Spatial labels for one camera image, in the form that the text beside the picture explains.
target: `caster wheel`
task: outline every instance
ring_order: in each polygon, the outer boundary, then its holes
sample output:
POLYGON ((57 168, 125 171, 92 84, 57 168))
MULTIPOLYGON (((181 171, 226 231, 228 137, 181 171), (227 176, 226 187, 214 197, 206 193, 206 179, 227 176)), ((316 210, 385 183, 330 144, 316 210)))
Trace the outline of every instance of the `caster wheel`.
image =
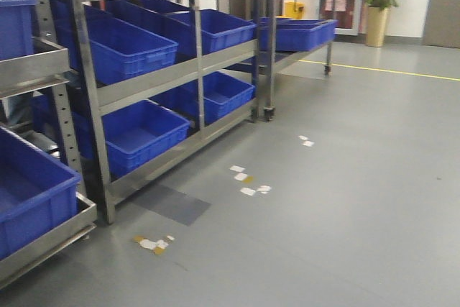
POLYGON ((273 117, 275 116, 275 109, 264 109, 264 118, 266 122, 270 122, 273 120, 273 117))

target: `gray door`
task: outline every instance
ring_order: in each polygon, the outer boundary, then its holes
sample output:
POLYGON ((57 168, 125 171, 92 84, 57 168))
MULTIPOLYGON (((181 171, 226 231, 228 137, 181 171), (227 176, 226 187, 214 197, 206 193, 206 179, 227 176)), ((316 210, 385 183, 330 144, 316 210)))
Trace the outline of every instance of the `gray door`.
POLYGON ((460 0, 430 0, 423 44, 460 48, 460 0))

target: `stainless steel shelving rack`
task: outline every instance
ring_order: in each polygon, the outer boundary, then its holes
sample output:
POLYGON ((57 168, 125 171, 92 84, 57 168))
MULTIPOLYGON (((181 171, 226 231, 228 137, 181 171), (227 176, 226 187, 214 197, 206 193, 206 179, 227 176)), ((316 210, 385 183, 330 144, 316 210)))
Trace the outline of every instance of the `stainless steel shelving rack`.
POLYGON ((88 32, 82 4, 84 1, 100 0, 72 0, 72 6, 75 27, 78 33, 80 53, 83 61, 86 95, 88 97, 93 130, 95 133, 98 172, 103 189, 101 195, 105 204, 103 207, 107 222, 112 223, 115 219, 115 205, 123 201, 126 197, 147 185, 166 170, 192 155, 238 123, 250 116, 252 116, 253 119, 257 118, 258 105, 256 98, 254 102, 246 104, 225 116, 223 119, 206 126, 204 123, 203 76, 251 58, 253 60, 252 65, 254 66, 252 80, 254 84, 257 84, 258 70, 256 68, 256 60, 258 56, 258 45, 257 40, 252 40, 209 55, 202 55, 199 0, 191 0, 191 9, 195 12, 195 35, 198 52, 195 59, 185 61, 184 63, 178 63, 169 68, 163 68, 162 70, 157 70, 145 75, 140 75, 120 83, 98 88, 91 59, 91 49, 88 44, 88 32), (193 80, 198 80, 200 110, 198 131, 184 142, 181 142, 159 157, 143 164, 136 170, 121 178, 113 179, 109 172, 104 128, 101 117, 117 109, 193 80))
MULTIPOLYGON (((60 159, 82 172, 69 100, 62 74, 69 71, 66 48, 56 45, 49 0, 37 0, 38 33, 34 54, 0 61, 0 99, 45 88, 51 90, 59 133, 60 159)), ((84 237, 96 226, 96 205, 86 198, 85 184, 78 186, 78 213, 12 255, 0 260, 0 290, 49 257, 84 237)))
MULTIPOLYGON (((270 121, 275 114, 275 76, 283 68, 286 68, 293 63, 303 59, 312 52, 327 46, 326 63, 324 66, 324 73, 326 75, 331 71, 331 54, 332 54, 332 41, 326 42, 324 45, 317 47, 314 50, 307 52, 276 52, 276 16, 280 13, 280 0, 260 0, 266 1, 264 4, 259 4, 260 9, 264 8, 267 10, 266 16, 268 17, 268 45, 267 52, 261 52, 259 61, 259 73, 266 75, 268 78, 269 91, 265 99, 264 105, 264 117, 267 121, 270 121)), ((333 17, 336 18, 336 0, 332 3, 333 17)), ((231 67, 233 70, 248 72, 249 63, 242 62, 231 67)))

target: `blue plastic crate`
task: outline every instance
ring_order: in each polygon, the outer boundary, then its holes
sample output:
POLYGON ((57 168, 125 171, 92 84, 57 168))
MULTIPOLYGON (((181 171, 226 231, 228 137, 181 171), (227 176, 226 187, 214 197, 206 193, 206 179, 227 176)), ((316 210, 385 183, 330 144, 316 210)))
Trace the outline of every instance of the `blue plastic crate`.
POLYGON ((0 60, 31 55, 35 0, 0 0, 0 60))
MULTIPOLYGON (((166 37, 172 41, 176 38, 176 35, 169 35, 169 32, 165 30, 165 23, 167 21, 171 22, 173 19, 169 19, 149 9, 131 4, 126 0, 109 0, 106 1, 106 10, 113 14, 114 17, 131 23, 136 27, 153 32, 161 37, 166 37)), ((184 37, 178 43, 178 53, 184 55, 185 52, 189 51, 190 45, 192 45, 191 38, 188 40, 184 37)))
MULTIPOLYGON (((221 72, 203 77, 205 122, 211 124, 238 107, 251 101, 255 87, 221 72)), ((153 101, 190 115, 195 119, 198 110, 198 82, 192 81, 151 98, 153 101)))
MULTIPOLYGON (((46 124, 55 127, 46 96, 33 100, 34 129, 43 133, 46 124)), ((75 112, 73 121, 80 153, 93 159, 89 121, 75 112)), ((102 122, 109 170, 118 177, 182 142, 190 126, 188 120, 148 100, 107 114, 102 122)))
POLYGON ((302 19, 302 20, 290 20, 289 22, 283 23, 291 27, 304 26, 304 25, 317 25, 319 26, 317 35, 317 45, 322 45, 325 42, 331 41, 335 37, 335 29, 337 21, 335 19, 302 19))
POLYGON ((168 0, 140 0, 145 9, 157 12, 158 14, 170 14, 172 12, 190 11, 186 6, 173 3, 168 0))
MULTIPOLYGON (((117 83, 137 75, 171 66, 175 62, 178 44, 119 19, 89 19, 96 79, 105 84, 117 83)), ((76 70, 76 46, 70 22, 56 21, 58 42, 69 48, 70 66, 76 70)))
MULTIPOLYGON (((173 21, 165 22, 165 32, 171 40, 182 44, 182 54, 196 56, 195 14, 168 14, 173 21)), ((256 24, 212 9, 201 10, 203 54, 238 45, 254 38, 256 24)))
MULTIPOLYGON (((320 24, 280 24, 276 29, 276 50, 309 51, 320 45, 320 24)), ((267 28, 260 30, 260 49, 267 50, 267 28)))
POLYGON ((77 213, 81 177, 0 128, 0 260, 77 213))

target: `gold plant pot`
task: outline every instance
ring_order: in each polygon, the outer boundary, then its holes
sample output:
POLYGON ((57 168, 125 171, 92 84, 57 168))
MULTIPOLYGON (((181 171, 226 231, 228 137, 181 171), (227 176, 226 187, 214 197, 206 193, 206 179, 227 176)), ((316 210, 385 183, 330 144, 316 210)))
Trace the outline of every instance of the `gold plant pot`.
POLYGON ((367 7, 366 46, 381 47, 387 31, 389 8, 380 11, 378 7, 367 7))

